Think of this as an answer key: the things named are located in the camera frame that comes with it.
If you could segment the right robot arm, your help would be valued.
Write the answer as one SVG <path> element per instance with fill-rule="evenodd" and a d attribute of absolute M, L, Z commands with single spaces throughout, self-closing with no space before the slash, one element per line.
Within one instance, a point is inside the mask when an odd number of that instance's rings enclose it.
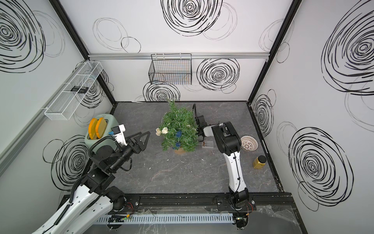
<path fill-rule="evenodd" d="M 240 150 L 241 139 L 231 122 L 208 125 L 203 115 L 197 115 L 196 104 L 192 106 L 198 135 L 203 138 L 214 137 L 217 148 L 222 153 L 229 175 L 229 199 L 230 206 L 238 211 L 243 207 L 255 210 L 251 202 L 247 185 L 243 178 Z"/>

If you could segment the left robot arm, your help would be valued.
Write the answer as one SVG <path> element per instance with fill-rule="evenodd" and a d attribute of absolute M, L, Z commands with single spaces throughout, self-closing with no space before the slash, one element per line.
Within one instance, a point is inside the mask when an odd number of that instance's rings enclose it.
<path fill-rule="evenodd" d="M 111 183 L 115 173 L 145 151 L 150 132 L 125 137 L 121 131 L 94 143 L 88 155 L 94 164 L 73 185 L 69 199 L 35 232 L 37 234 L 82 234 L 100 217 L 127 206 L 124 193 Z"/>

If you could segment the small green christmas tree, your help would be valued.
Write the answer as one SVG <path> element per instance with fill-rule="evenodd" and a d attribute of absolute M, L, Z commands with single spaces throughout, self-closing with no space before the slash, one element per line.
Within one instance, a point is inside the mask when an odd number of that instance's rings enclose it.
<path fill-rule="evenodd" d="M 171 100 L 168 102 L 168 107 L 169 111 L 166 112 L 162 117 L 159 128 L 162 129 L 163 127 L 167 127 L 181 130 L 182 145 L 179 149 L 183 149 L 185 152 L 194 152 L 198 145 L 198 131 L 193 110 L 187 107 L 177 107 L 175 102 Z"/>

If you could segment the rattan ball string lights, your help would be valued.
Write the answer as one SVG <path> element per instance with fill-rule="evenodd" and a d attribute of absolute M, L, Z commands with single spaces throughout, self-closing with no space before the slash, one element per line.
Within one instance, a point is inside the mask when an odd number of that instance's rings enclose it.
<path fill-rule="evenodd" d="M 163 137 L 161 146 L 164 151 L 166 151 L 169 148 L 179 149 L 182 145 L 181 144 L 181 137 L 182 137 L 181 130 L 176 130 L 174 128 L 167 128 L 167 127 L 163 127 L 162 129 L 157 128 L 156 135 Z"/>

